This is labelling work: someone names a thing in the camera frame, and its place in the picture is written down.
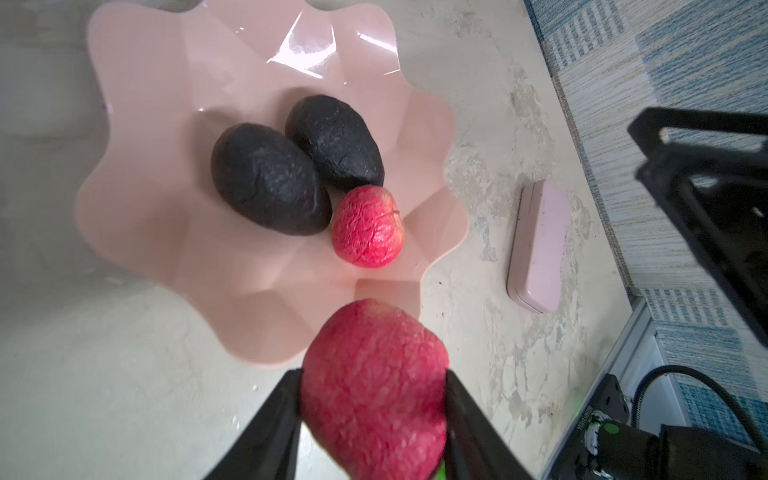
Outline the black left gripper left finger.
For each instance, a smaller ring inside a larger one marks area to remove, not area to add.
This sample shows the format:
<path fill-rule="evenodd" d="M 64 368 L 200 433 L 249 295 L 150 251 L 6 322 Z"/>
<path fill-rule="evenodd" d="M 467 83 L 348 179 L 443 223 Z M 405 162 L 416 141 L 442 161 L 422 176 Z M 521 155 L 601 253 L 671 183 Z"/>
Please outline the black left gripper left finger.
<path fill-rule="evenodd" d="M 287 371 L 207 480 L 293 480 L 302 420 L 302 370 Z"/>

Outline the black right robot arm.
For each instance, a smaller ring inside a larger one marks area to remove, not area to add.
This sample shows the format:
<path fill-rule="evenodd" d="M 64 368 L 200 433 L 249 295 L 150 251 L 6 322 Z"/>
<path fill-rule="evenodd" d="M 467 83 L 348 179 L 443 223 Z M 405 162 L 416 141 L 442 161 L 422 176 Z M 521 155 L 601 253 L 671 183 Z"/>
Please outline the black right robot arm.
<path fill-rule="evenodd" d="M 546 475 L 767 475 L 767 118 L 650 107 L 611 204 L 635 312 Z"/>

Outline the red apple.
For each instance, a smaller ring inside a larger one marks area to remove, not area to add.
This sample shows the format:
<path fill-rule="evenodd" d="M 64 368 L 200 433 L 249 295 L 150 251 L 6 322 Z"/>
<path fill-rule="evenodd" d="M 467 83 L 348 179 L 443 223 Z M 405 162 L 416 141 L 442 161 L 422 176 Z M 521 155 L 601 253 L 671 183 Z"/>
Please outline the red apple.
<path fill-rule="evenodd" d="M 357 187 L 341 199 L 330 235 L 339 258 L 368 269 L 390 264 L 405 243 L 405 227 L 393 195 L 375 185 Z"/>
<path fill-rule="evenodd" d="M 301 417 L 352 479 L 430 479 L 446 442 L 448 368 L 442 341 L 407 312 L 355 301 L 305 354 Z"/>

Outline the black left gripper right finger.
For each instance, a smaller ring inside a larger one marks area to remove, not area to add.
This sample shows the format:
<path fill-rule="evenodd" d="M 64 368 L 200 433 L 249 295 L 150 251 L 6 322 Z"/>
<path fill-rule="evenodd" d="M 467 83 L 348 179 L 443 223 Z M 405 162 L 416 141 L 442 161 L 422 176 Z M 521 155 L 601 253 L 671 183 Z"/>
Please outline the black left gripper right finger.
<path fill-rule="evenodd" d="M 452 370 L 446 371 L 445 414 L 447 479 L 532 479 Z"/>

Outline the dark avocado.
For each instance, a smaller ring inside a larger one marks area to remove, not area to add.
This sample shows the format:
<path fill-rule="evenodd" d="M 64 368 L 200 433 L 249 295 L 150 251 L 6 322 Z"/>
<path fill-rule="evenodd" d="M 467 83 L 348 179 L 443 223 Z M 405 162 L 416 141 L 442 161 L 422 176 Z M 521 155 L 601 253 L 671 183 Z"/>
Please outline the dark avocado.
<path fill-rule="evenodd" d="M 328 95 L 311 95 L 290 110 L 285 135 L 314 162 L 328 185 L 349 192 L 384 185 L 382 155 L 362 116 Z"/>
<path fill-rule="evenodd" d="M 214 144 L 211 175 L 222 199 L 262 227 L 310 236 L 329 226 L 333 208 L 313 161 L 270 127 L 227 128 Z"/>

